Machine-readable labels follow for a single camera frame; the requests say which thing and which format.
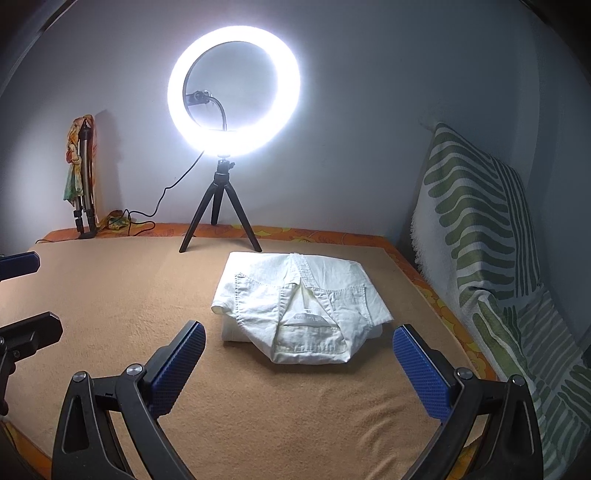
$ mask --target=ring light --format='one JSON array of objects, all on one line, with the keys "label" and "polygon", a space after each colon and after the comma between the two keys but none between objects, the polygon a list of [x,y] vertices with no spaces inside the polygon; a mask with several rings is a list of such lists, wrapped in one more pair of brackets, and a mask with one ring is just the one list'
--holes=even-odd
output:
[{"label": "ring light", "polygon": [[[223,43],[242,41],[262,48],[277,72],[277,94],[267,114],[254,125],[236,131],[209,130],[198,125],[184,104],[185,78],[196,61]],[[300,72],[291,50],[275,35],[254,27],[225,27],[191,44],[177,60],[168,81],[168,109],[183,137],[197,150],[214,155],[241,155],[267,143],[289,120],[300,94]]]}]

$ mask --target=shirt label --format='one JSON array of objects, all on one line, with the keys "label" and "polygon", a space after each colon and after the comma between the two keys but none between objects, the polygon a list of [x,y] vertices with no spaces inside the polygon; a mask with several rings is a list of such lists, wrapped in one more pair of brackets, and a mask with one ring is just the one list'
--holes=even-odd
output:
[{"label": "shirt label", "polygon": [[314,315],[313,313],[308,312],[309,310],[306,309],[306,313],[296,313],[293,317],[283,322],[283,325],[298,325],[306,327],[332,327],[332,325],[320,315]]}]

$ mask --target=mattress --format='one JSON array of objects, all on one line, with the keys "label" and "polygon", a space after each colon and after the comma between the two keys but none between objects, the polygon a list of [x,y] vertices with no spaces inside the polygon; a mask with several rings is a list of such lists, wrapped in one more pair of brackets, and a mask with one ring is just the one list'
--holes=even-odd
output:
[{"label": "mattress", "polygon": [[[224,343],[210,304],[229,253],[249,251],[248,241],[239,229],[219,227],[213,234],[226,229],[235,238],[196,238],[179,254],[180,238],[173,235],[182,228],[160,226],[149,232],[152,238],[38,244],[39,272],[0,284],[2,325],[51,310],[64,327],[58,344],[18,364],[7,389],[13,432],[47,456],[74,372],[116,375],[144,363],[190,319],[204,324],[206,350],[160,425],[198,478],[402,477],[438,427],[392,353],[392,330],[402,323],[411,323],[452,365],[493,378],[465,330],[379,237],[255,229],[266,252],[363,265],[395,320],[347,364],[276,365],[252,344]],[[134,474],[149,478],[119,414],[113,416]]]}]

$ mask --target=metal bolt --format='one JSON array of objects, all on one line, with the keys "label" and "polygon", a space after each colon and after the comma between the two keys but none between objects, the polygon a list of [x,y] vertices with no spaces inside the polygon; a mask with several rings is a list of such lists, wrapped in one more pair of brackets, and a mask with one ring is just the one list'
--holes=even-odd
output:
[{"label": "metal bolt", "polygon": [[460,367],[456,370],[456,372],[457,376],[460,377],[462,380],[470,380],[474,376],[472,370],[466,367]]},{"label": "metal bolt", "polygon": [[76,372],[72,375],[72,380],[76,383],[83,381],[86,378],[86,372]]},{"label": "metal bolt", "polygon": [[144,367],[142,367],[140,364],[131,364],[129,367],[127,367],[125,372],[128,375],[135,377],[136,375],[139,375],[143,369]]},{"label": "metal bolt", "polygon": [[511,381],[519,387],[523,387],[525,385],[525,378],[523,378],[521,375],[513,375],[513,379]]}]

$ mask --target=folded white shirt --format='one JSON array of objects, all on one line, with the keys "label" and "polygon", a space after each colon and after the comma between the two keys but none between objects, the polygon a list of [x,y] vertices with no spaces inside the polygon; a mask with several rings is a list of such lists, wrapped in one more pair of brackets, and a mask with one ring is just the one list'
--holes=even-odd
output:
[{"label": "folded white shirt", "polygon": [[284,364],[347,362],[392,320],[360,264],[300,254],[230,253],[212,311],[223,340]]}]

